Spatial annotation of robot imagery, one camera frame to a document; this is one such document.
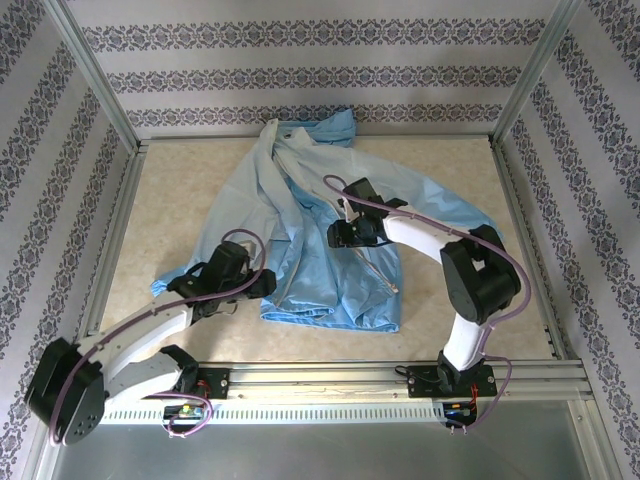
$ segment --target beige floor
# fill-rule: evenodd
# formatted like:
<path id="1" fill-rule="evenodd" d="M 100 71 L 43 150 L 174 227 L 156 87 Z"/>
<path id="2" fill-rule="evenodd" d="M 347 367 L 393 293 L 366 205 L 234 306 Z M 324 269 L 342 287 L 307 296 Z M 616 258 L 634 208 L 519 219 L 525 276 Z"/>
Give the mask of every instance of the beige floor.
<path id="1" fill-rule="evenodd" d="M 103 328 L 148 303 L 149 285 L 156 276 L 189 260 L 216 192 L 252 144 L 252 140 L 213 140 L 151 146 Z M 507 250 L 521 258 L 486 139 L 367 137 L 358 138 L 355 148 L 429 175 L 477 205 L 504 232 Z M 165 343 L 181 345 L 200 361 L 435 359 L 453 320 L 441 268 L 409 248 L 400 250 L 405 272 L 404 314 L 396 334 L 266 322 L 259 318 L 259 301 L 252 301 L 241 304 L 233 316 L 204 319 Z M 534 302 L 519 318 L 494 332 L 487 351 L 513 359 L 550 358 Z"/>

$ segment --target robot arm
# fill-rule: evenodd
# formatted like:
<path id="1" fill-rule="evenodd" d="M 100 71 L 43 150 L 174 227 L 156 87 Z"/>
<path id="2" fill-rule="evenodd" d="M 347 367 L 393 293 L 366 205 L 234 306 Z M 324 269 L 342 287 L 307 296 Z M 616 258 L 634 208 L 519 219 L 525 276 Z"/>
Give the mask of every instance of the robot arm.
<path id="1" fill-rule="evenodd" d="M 418 213 L 399 199 L 384 203 L 366 178 L 347 186 L 343 192 L 404 212 Z M 449 341 L 438 356 L 440 389 L 453 392 L 472 383 L 484 361 L 482 343 L 486 339 L 485 330 L 489 328 L 488 320 L 507 308 L 520 291 L 520 280 L 513 266 L 488 248 L 410 216 L 388 213 L 346 199 L 340 203 L 346 220 L 338 220 L 330 226 L 327 232 L 330 247 L 402 243 L 442 265 L 449 300 L 456 315 Z M 504 250 L 498 233 L 489 225 L 458 230 Z"/>
<path id="2" fill-rule="evenodd" d="M 263 270 L 255 283 L 233 297 L 184 303 L 185 299 L 241 288 L 255 275 L 249 262 L 250 255 L 245 248 L 223 241 L 209 262 L 196 265 L 174 279 L 167 292 L 109 330 L 73 345 L 63 338 L 55 340 L 40 359 L 27 389 L 27 404 L 41 420 L 49 423 L 63 383 L 80 359 L 90 354 L 96 345 L 101 347 L 73 376 L 71 387 L 62 400 L 57 436 L 65 444 L 75 443 L 90 433 L 100 422 L 105 404 L 137 400 L 169 390 L 192 393 L 198 363 L 179 347 L 165 347 L 143 362 L 132 362 L 168 336 L 217 313 L 224 307 L 221 302 L 235 303 L 243 298 L 261 298 L 273 293 L 275 274 Z M 161 306 L 169 304 L 176 305 L 155 314 Z M 153 314 L 128 325 L 148 311 Z M 117 335 L 104 345 L 99 343 L 110 334 Z"/>

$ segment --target light blue cloth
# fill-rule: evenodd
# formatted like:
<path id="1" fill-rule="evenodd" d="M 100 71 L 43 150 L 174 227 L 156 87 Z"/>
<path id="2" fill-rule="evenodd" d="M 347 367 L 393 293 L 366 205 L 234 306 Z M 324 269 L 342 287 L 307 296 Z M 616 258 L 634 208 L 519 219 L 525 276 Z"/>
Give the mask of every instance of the light blue cloth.
<path id="1" fill-rule="evenodd" d="M 329 248 L 327 229 L 339 218 L 338 196 L 322 178 L 332 173 L 352 183 L 367 177 L 385 200 L 401 198 L 441 221 L 468 228 L 495 224 L 428 177 L 337 146 L 349 145 L 354 136 L 350 110 L 318 123 L 269 121 L 218 193 L 190 262 L 162 275 L 152 285 L 153 294 L 160 294 L 191 266 L 209 260 L 222 236 L 242 227 L 269 241 L 267 268 L 276 273 L 277 288 L 262 301 L 263 319 L 398 331 L 402 268 L 397 249 Z"/>

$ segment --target wall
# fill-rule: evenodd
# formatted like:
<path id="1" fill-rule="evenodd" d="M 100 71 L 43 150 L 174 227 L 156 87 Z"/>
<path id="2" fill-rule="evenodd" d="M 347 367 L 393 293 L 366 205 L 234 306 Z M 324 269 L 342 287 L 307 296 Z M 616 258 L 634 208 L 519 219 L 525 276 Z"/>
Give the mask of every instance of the wall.
<path id="1" fill-rule="evenodd" d="M 0 479 L 20 478 L 43 348 L 87 306 L 127 152 L 43 7 L 0 0 Z"/>
<path id="2" fill-rule="evenodd" d="M 639 3 L 580 7 L 504 149 L 624 478 L 640 478 Z"/>
<path id="3" fill-rule="evenodd" d="M 141 138 L 489 133 L 556 0 L 68 0 Z"/>

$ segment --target purple cable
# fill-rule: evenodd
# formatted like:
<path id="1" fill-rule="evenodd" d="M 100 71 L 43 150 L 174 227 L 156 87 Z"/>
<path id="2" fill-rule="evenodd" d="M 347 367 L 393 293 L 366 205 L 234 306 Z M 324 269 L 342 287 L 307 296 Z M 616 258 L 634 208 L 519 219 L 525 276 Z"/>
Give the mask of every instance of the purple cable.
<path id="1" fill-rule="evenodd" d="M 522 303 L 520 305 L 518 305 L 516 308 L 514 308 L 512 311 L 510 311 L 508 313 L 505 313 L 504 315 L 501 315 L 499 317 L 496 317 L 496 318 L 494 318 L 492 320 L 489 320 L 487 322 L 489 328 L 485 329 L 485 331 L 482 334 L 482 337 L 480 337 L 480 342 L 478 344 L 478 347 L 479 347 L 479 350 L 480 350 L 480 354 L 483 355 L 487 360 L 490 360 L 490 361 L 502 361 L 502 362 L 506 362 L 507 363 L 507 374 L 505 375 L 505 378 L 504 378 L 504 381 L 502 382 L 502 386 L 500 387 L 500 390 L 498 390 L 498 394 L 495 396 L 493 401 L 489 404 L 487 409 L 482 413 L 480 418 L 478 418 L 472 425 L 470 425 L 469 427 L 463 428 L 463 431 L 466 433 L 467 431 L 476 428 L 478 425 L 480 425 L 482 422 L 484 422 L 484 420 L 487 418 L 487 416 L 496 407 L 498 401 L 500 400 L 500 397 L 502 397 L 502 395 L 504 394 L 504 391 L 507 388 L 507 385 L 508 385 L 509 381 L 511 380 L 511 372 L 513 370 L 513 365 L 511 364 L 511 361 L 509 361 L 509 359 L 507 359 L 505 357 L 487 356 L 485 354 L 485 352 L 484 352 L 484 347 L 487 344 L 487 340 L 489 338 L 489 335 L 490 335 L 491 331 L 493 331 L 495 329 L 495 327 L 496 327 L 496 325 L 498 323 L 504 322 L 505 320 L 509 320 L 510 318 L 513 318 L 516 315 L 519 315 L 520 313 L 522 313 L 522 311 L 527 307 L 527 305 L 531 301 L 531 282 L 529 281 L 529 277 L 527 275 L 527 272 L 525 272 L 524 268 L 522 268 L 522 265 L 520 265 L 515 258 L 513 258 L 511 255 L 509 255 L 504 250 L 496 247 L 492 243 L 487 242 L 486 240 L 474 237 L 473 235 L 471 235 L 469 233 L 461 232 L 460 230 L 456 230 L 454 228 L 450 228 L 450 227 L 448 227 L 448 226 L 446 226 L 446 225 L 444 225 L 444 224 L 442 224 L 442 223 L 440 223 L 440 222 L 438 222 L 436 220 L 432 220 L 429 217 L 426 217 L 424 215 L 420 215 L 419 213 L 409 213 L 409 212 L 405 212 L 403 210 L 399 210 L 397 208 L 387 207 L 386 205 L 380 205 L 380 204 L 375 203 L 375 202 L 370 202 L 369 200 L 363 200 L 361 198 L 354 197 L 353 195 L 349 195 L 347 193 L 344 193 L 342 190 L 340 190 L 337 187 L 334 187 L 333 185 L 331 185 L 329 180 L 336 180 L 336 181 L 340 182 L 345 187 L 347 185 L 347 182 L 345 182 L 342 178 L 338 177 L 337 175 L 325 175 L 324 178 L 322 179 L 324 184 L 327 187 L 329 187 L 329 189 L 331 191 L 339 194 L 340 196 L 346 198 L 347 200 L 350 200 L 350 201 L 355 202 L 355 203 L 360 203 L 362 205 L 375 207 L 375 208 L 378 208 L 380 210 L 385 210 L 387 212 L 394 213 L 396 215 L 400 215 L 400 216 L 403 216 L 403 217 L 415 218 L 416 220 L 420 220 L 421 222 L 424 222 L 427 225 L 431 225 L 432 227 L 437 228 L 438 230 L 441 230 L 441 231 L 443 231 L 445 233 L 449 233 L 449 234 L 456 235 L 456 236 L 461 237 L 461 238 L 467 238 L 469 240 L 472 240 L 473 242 L 476 242 L 479 245 L 482 245 L 483 247 L 486 247 L 489 250 L 491 250 L 492 252 L 495 252 L 498 255 L 500 255 L 502 258 L 504 258 L 509 263 L 511 263 L 511 265 L 513 265 L 513 268 L 515 268 L 515 270 L 518 272 L 518 275 L 520 276 L 520 278 L 522 279 L 522 283 L 524 284 L 524 299 L 522 300 Z"/>
<path id="2" fill-rule="evenodd" d="M 171 437 L 176 436 L 176 437 L 181 437 L 181 438 L 187 438 L 189 435 L 193 435 L 194 433 L 198 432 L 199 430 L 202 430 L 204 428 L 204 426 L 207 423 L 209 423 L 209 420 L 211 420 L 211 417 L 213 416 L 213 405 L 211 405 L 211 402 L 209 401 L 208 398 L 201 397 L 199 395 L 192 395 L 190 393 L 178 393 L 178 392 L 161 392 L 161 393 L 156 393 L 154 395 L 149 395 L 147 398 L 157 398 L 157 399 L 162 399 L 162 398 L 187 398 L 189 400 L 195 400 L 195 401 L 197 401 L 199 403 L 204 403 L 205 410 L 206 410 L 205 416 L 202 418 L 202 420 L 200 420 L 200 422 L 195 424 L 193 427 L 191 427 L 186 432 L 182 432 L 182 433 L 174 432 L 172 427 L 174 425 L 174 421 L 175 421 L 176 417 L 173 417 L 173 418 L 171 418 L 169 420 L 169 424 L 165 427 L 165 430 L 167 432 L 169 432 L 169 436 L 171 436 Z"/>
<path id="3" fill-rule="evenodd" d="M 228 290 L 226 292 L 210 293 L 210 294 L 207 294 L 207 295 L 200 295 L 199 297 L 193 297 L 193 298 L 181 298 L 180 300 L 176 300 L 176 301 L 173 301 L 173 302 L 165 303 L 164 305 L 160 305 L 159 307 L 157 307 L 155 309 L 147 310 L 146 312 L 143 312 L 140 315 L 138 315 L 137 317 L 134 317 L 131 320 L 129 320 L 128 322 L 120 325 L 114 331 L 112 331 L 108 335 L 105 335 L 102 339 L 97 341 L 95 343 L 95 345 L 93 347 L 91 347 L 89 349 L 89 351 L 82 358 L 80 358 L 80 360 L 78 360 L 78 363 L 76 363 L 74 365 L 74 367 L 71 369 L 71 372 L 69 372 L 69 375 L 67 376 L 67 378 L 65 379 L 64 383 L 62 384 L 62 388 L 60 389 L 60 393 L 58 394 L 58 397 L 56 398 L 56 403 L 55 403 L 55 405 L 53 407 L 53 412 L 51 413 L 51 419 L 49 420 L 49 440 L 51 441 L 51 443 L 53 445 L 59 445 L 61 443 L 60 438 L 58 438 L 58 432 L 56 430 L 57 430 L 57 425 L 58 425 L 58 419 L 60 418 L 60 411 L 62 410 L 62 404 L 64 403 L 64 399 L 66 398 L 67 394 L 69 393 L 69 389 L 71 388 L 71 382 L 73 382 L 73 378 L 75 377 L 76 373 L 78 373 L 80 368 L 93 355 L 95 355 L 98 350 L 103 348 L 107 343 L 109 343 L 115 337 L 120 335 L 123 331 L 127 330 L 128 328 L 130 328 L 130 327 L 132 327 L 134 325 L 137 325 L 138 323 L 140 323 L 141 321 L 149 318 L 152 315 L 157 315 L 158 313 L 164 312 L 165 310 L 169 310 L 170 308 L 177 307 L 177 306 L 180 306 L 180 305 L 184 305 L 186 303 L 202 302 L 202 301 L 205 301 L 205 300 L 214 300 L 216 298 L 225 298 L 225 297 L 230 297 L 230 296 L 236 295 L 236 294 L 242 292 L 243 290 L 245 290 L 246 288 L 250 287 L 251 285 L 253 285 L 258 280 L 258 278 L 260 278 L 260 275 L 262 274 L 262 272 L 264 270 L 265 263 L 266 263 L 266 249 L 265 249 L 265 246 L 264 246 L 264 242 L 262 241 L 262 239 L 260 237 L 258 237 L 258 235 L 256 235 L 252 231 L 247 230 L 245 228 L 236 228 L 234 230 L 228 231 L 222 237 L 221 242 L 226 240 L 227 238 L 229 238 L 231 235 L 233 235 L 235 233 L 244 233 L 246 235 L 249 235 L 249 236 L 253 237 L 258 242 L 258 245 L 260 245 L 260 257 L 261 257 L 260 258 L 260 267 L 258 268 L 258 270 L 256 270 L 256 273 L 253 275 L 253 277 L 251 277 L 251 279 L 249 279 L 249 281 L 247 281 L 244 285 L 240 285 L 239 287 L 236 287 L 236 288 L 234 288 L 232 290 Z"/>

